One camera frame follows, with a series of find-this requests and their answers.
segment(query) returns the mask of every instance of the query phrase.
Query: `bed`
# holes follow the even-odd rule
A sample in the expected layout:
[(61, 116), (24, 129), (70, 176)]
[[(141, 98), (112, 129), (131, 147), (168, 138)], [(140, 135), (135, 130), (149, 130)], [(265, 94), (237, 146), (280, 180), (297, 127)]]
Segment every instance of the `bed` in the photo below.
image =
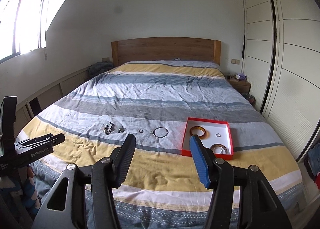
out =
[[(17, 138), (66, 137), (32, 165), (42, 200), (67, 164), (94, 164), (132, 133), (137, 140), (132, 164), (125, 182), (113, 190), (122, 228), (201, 228), (212, 191), (200, 183), (192, 158), (180, 154), (186, 120), (196, 117), (228, 121), (234, 147), (229, 162), (260, 167), (284, 208), (294, 206), (303, 191), (298, 165), (266, 120), (224, 79), (220, 50), (221, 41), (198, 38), (113, 42), (117, 67), (49, 106)], [(104, 134), (109, 122), (125, 132)], [(154, 137), (156, 127), (166, 127), (168, 135)], [(88, 227), (94, 228), (89, 186), (86, 206)], [(231, 228), (238, 206), (235, 187)]]

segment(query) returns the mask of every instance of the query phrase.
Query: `metal bolt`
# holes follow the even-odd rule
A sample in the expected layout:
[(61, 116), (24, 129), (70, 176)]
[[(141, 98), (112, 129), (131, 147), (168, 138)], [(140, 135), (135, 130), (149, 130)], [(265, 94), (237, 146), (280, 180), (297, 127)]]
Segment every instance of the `metal bolt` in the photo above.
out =
[(223, 163), (224, 163), (224, 159), (222, 159), (222, 158), (216, 158), (216, 163), (217, 163), (217, 164), (223, 164)]
[(111, 162), (111, 159), (110, 159), (109, 157), (105, 157), (105, 158), (103, 158), (103, 159), (101, 160), (101, 162), (102, 162), (103, 164), (108, 164), (108, 163)]
[(253, 172), (257, 172), (259, 170), (259, 168), (256, 165), (251, 165), (250, 166), (251, 171)]
[(68, 170), (73, 170), (75, 167), (76, 167), (76, 165), (73, 164), (73, 163), (71, 163), (71, 164), (69, 164), (69, 165), (67, 166), (67, 169), (68, 169)]

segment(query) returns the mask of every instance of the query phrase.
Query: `nightstand drawer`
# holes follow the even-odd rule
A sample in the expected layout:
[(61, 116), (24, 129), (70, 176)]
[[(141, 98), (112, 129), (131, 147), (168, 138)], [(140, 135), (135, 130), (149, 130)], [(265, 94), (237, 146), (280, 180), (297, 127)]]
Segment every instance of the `nightstand drawer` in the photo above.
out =
[(242, 93), (242, 92), (246, 92), (249, 93), (250, 92), (250, 86), (247, 85), (240, 85), (240, 84), (231, 84), (233, 88), (235, 88), (238, 93)]

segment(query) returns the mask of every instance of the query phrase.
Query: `nightstand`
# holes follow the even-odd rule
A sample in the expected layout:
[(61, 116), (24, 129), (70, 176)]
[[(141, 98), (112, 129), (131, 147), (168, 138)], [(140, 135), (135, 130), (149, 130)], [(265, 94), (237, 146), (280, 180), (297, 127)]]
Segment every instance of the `nightstand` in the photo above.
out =
[(250, 92), (251, 84), (247, 81), (238, 81), (237, 79), (231, 77), (229, 80), (226, 79), (229, 84), (232, 85), (233, 88), (235, 88), (239, 93)]

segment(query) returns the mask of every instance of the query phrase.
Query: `wall outlet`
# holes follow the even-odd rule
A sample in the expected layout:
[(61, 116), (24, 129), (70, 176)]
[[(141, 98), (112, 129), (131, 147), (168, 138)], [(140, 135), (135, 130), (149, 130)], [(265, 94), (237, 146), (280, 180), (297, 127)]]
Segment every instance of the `wall outlet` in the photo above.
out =
[(239, 64), (240, 64), (240, 60), (238, 60), (238, 59), (231, 59), (231, 63), (232, 63), (232, 64), (239, 65)]

